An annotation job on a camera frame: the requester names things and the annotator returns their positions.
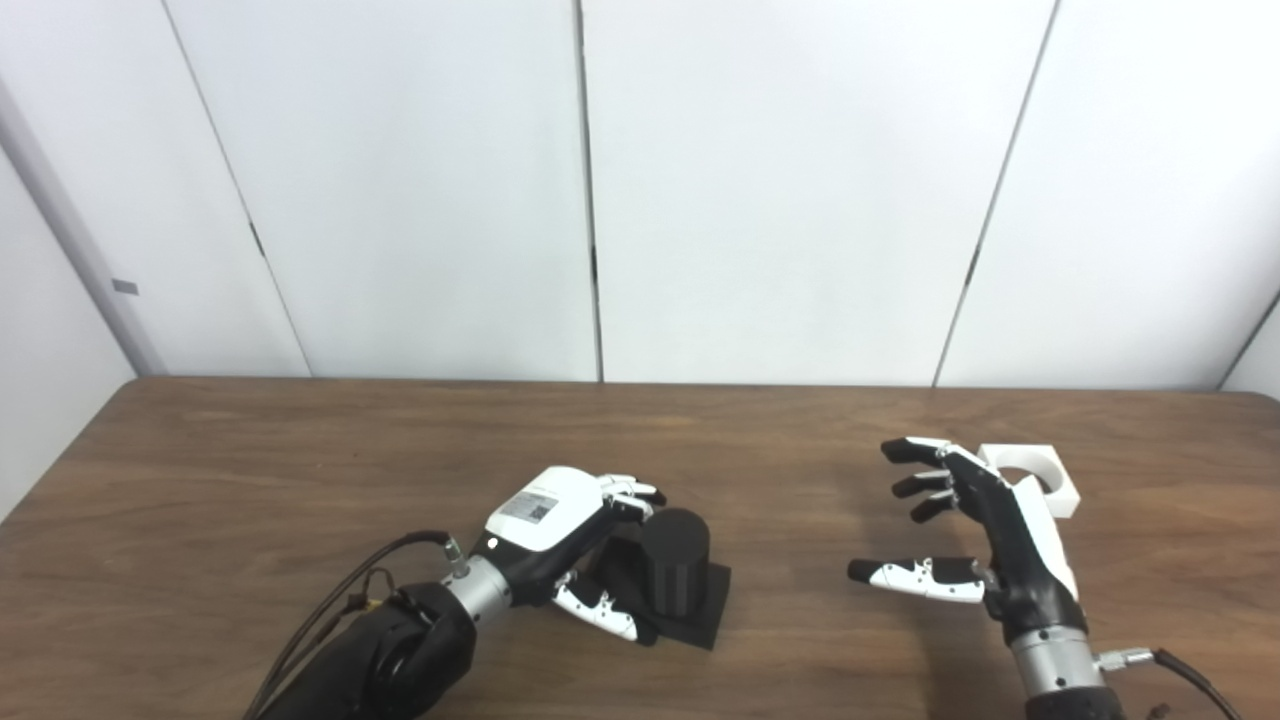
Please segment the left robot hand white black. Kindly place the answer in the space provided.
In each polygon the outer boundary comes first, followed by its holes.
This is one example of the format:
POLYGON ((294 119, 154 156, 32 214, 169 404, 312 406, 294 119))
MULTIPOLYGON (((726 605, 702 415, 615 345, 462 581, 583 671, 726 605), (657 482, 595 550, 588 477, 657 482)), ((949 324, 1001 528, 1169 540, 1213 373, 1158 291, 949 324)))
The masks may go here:
POLYGON ((490 514, 463 575, 447 587, 475 626, 508 609, 553 603, 612 635, 652 646, 652 624, 621 609, 577 565, 618 525, 641 525, 666 503, 658 488, 635 477, 548 468, 490 514))

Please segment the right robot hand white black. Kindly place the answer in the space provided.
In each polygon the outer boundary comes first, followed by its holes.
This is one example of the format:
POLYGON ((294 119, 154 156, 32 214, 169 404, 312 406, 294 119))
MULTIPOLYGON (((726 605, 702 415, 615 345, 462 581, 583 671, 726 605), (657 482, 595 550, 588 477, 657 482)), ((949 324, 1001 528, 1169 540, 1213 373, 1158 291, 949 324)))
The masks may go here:
POLYGON ((1011 482, 993 459, 948 439, 908 436, 882 442, 879 451, 892 464, 920 466, 891 487, 897 498, 923 497, 910 519, 925 524, 945 512, 963 514, 982 528, 989 561, 854 559, 847 566, 851 580, 929 600, 980 603, 1001 624, 1006 642, 1052 626, 1088 630, 1041 474, 1029 471, 1011 482))

